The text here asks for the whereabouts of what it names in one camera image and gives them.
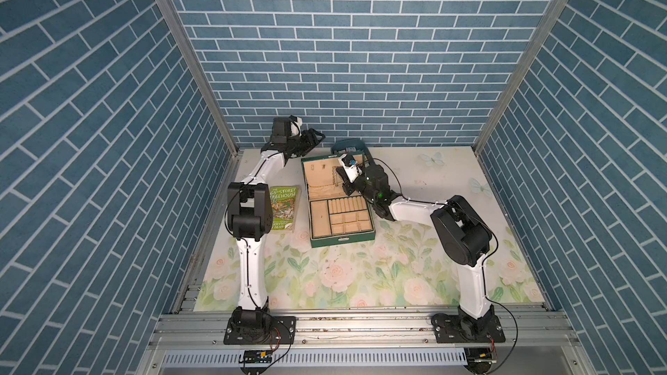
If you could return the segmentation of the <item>green jewelry box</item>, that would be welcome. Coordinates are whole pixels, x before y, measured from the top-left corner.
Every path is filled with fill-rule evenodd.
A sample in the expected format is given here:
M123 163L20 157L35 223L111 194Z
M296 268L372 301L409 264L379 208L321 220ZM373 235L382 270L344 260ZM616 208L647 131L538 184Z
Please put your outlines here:
M368 202L359 193L347 194L344 190L345 171L339 156L304 158L302 171L313 248L375 239L376 231Z

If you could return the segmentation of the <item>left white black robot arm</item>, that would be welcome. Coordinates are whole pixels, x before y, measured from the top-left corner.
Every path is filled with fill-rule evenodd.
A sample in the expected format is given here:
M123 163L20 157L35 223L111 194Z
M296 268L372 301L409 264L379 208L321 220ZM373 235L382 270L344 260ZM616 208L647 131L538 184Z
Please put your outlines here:
M324 138L323 133L313 128L304 130L300 117L276 117L257 165L241 181L228 186L225 227L236 239L241 261L240 297L232 317L236 326L260 329L268 327L271 321L264 276L265 236L273 225L267 182L290 159L307 155Z

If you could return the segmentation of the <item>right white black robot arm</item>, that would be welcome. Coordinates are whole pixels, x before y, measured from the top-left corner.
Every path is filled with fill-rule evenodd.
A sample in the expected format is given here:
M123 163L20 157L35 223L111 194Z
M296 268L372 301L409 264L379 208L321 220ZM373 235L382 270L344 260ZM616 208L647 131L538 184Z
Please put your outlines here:
M475 323L490 319L493 307L487 298L484 265L493 232L470 203L459 195L444 202L407 198L391 189L387 173L375 162L363 164L345 155L339 163L336 172L345 193L360 194L378 217L434 228L445 253L459 266L460 316Z

